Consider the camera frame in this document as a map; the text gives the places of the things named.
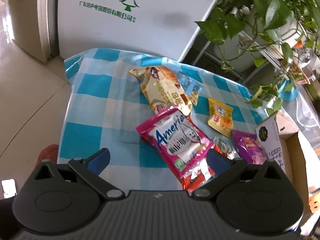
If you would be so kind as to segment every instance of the pink snack bag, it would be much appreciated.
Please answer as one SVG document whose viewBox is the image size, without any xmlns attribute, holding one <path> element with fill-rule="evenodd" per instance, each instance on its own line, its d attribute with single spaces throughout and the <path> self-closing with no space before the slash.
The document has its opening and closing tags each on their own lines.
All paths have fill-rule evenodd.
<svg viewBox="0 0 320 240">
<path fill-rule="evenodd" d="M 233 139 L 239 150 L 239 156 L 249 164 L 263 164 L 267 159 L 257 136 L 252 133 L 233 130 Z"/>
<path fill-rule="evenodd" d="M 151 117 L 139 125 L 137 131 L 156 147 L 183 188 L 187 189 L 184 183 L 186 173 L 206 157 L 214 143 L 193 124 L 190 116 L 185 116 L 177 107 L 170 106 Z"/>
</svg>

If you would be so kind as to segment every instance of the cardboard box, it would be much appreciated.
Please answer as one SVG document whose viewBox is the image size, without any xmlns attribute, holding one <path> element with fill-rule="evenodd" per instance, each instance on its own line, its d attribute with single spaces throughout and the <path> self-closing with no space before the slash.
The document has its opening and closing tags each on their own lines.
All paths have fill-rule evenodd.
<svg viewBox="0 0 320 240">
<path fill-rule="evenodd" d="M 299 128 L 280 112 L 256 127 L 258 141 L 268 159 L 274 159 L 300 195 L 304 204 L 301 223 L 312 215 L 309 206 L 306 160 L 298 138 Z"/>
</svg>

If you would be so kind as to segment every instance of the croissant package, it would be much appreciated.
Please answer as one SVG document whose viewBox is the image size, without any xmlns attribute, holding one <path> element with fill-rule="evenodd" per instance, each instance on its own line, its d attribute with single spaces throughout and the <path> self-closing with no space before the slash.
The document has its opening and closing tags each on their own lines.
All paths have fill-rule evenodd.
<svg viewBox="0 0 320 240">
<path fill-rule="evenodd" d="M 170 69 L 165 66 L 148 66 L 130 70 L 129 73 L 137 78 L 142 93 L 156 114 L 169 106 L 178 105 L 185 116 L 190 115 L 192 102 Z"/>
</svg>

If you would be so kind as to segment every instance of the wicker basket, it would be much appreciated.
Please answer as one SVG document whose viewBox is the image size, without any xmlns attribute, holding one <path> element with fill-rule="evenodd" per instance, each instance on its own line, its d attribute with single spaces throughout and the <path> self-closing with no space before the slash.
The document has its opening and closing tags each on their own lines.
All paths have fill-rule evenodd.
<svg viewBox="0 0 320 240">
<path fill-rule="evenodd" d="M 281 65 L 283 68 L 286 67 L 287 61 L 285 59 L 281 60 Z M 294 83 L 296 85 L 306 85 L 310 84 L 310 80 L 308 77 L 305 75 L 305 73 L 302 71 L 302 69 L 299 67 L 297 62 L 293 61 L 292 64 L 290 65 L 289 71 L 292 73 L 292 76 L 295 77 L 297 75 L 303 75 L 302 79 L 296 80 Z"/>
</svg>

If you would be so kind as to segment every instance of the metal screw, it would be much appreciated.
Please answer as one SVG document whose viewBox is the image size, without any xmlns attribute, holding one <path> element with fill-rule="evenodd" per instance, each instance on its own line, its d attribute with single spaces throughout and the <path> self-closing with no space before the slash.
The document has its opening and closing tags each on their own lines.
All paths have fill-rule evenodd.
<svg viewBox="0 0 320 240">
<path fill-rule="evenodd" d="M 208 197 L 210 196 L 210 191 L 205 188 L 200 188 L 195 191 L 197 197 Z"/>
<path fill-rule="evenodd" d="M 119 189 L 111 189 L 107 192 L 107 196 L 111 198 L 118 198 L 122 196 L 122 191 Z"/>
</svg>

